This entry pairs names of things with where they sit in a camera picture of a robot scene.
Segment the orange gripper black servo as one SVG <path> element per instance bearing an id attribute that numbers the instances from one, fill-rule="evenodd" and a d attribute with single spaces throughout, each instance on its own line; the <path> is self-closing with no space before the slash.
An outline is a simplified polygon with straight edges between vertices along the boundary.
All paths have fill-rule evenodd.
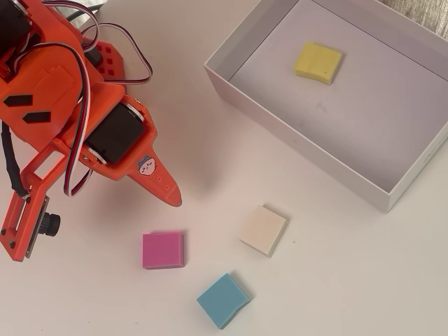
<path id="1" fill-rule="evenodd" d="M 130 177 L 170 206 L 181 206 L 181 191 L 153 150 L 157 136 L 148 109 L 122 85 L 96 83 L 80 161 L 114 181 Z"/>

